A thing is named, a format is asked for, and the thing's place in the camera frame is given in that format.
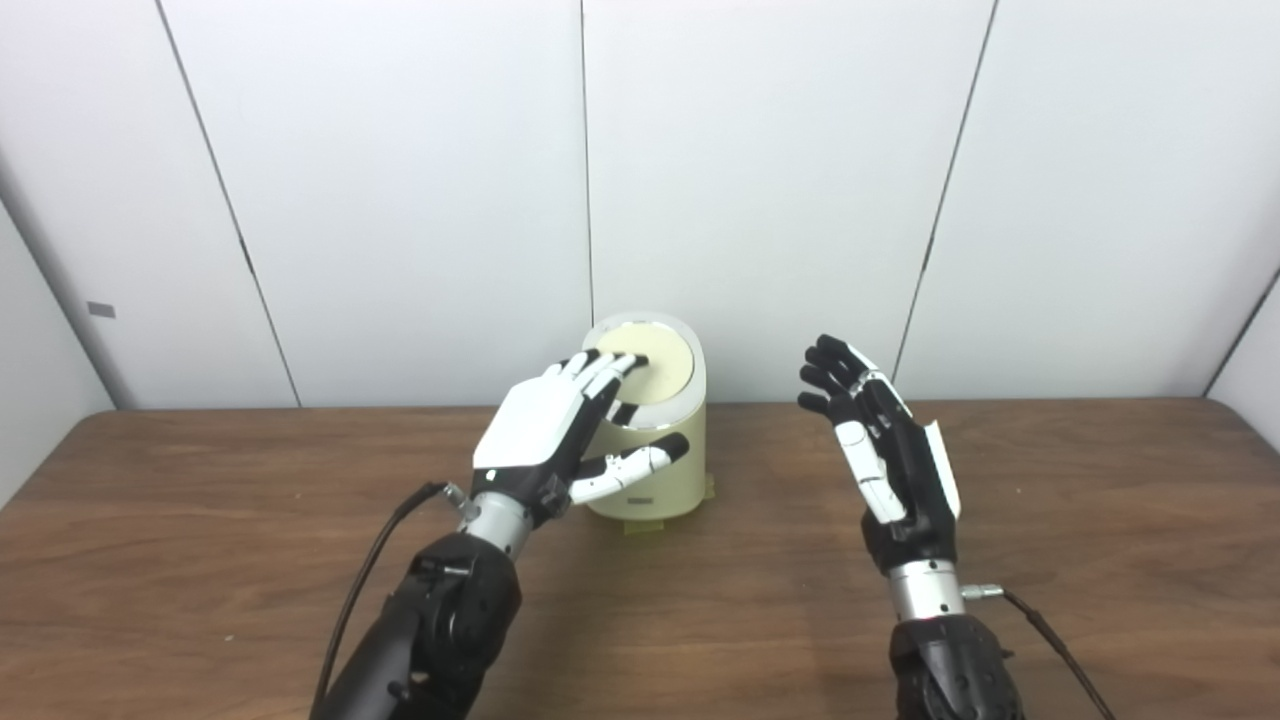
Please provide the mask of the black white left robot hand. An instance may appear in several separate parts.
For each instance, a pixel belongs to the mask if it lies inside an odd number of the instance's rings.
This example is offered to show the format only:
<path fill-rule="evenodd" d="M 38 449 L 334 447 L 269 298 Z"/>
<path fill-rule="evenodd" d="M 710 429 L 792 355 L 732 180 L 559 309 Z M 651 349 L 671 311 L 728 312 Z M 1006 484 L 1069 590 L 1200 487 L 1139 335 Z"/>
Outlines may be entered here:
<path fill-rule="evenodd" d="M 572 505 L 616 495 L 685 457 L 690 442 L 680 432 L 588 456 L 600 424 L 635 409 L 617 393 L 646 364 L 644 355 L 590 348 L 513 386 L 474 451 L 472 501 L 507 498 L 540 527 Z"/>

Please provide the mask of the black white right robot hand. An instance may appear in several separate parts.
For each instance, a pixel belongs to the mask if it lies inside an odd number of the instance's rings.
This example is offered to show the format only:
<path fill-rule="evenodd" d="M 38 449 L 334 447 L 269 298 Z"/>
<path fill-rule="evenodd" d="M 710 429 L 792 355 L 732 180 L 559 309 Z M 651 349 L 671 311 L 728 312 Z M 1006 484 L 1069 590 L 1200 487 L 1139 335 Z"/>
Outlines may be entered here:
<path fill-rule="evenodd" d="M 888 375 L 850 343 L 822 334 L 805 351 L 800 407 L 824 416 L 867 510 L 861 534 L 878 571 L 957 561 L 961 502 L 937 421 L 916 420 Z"/>

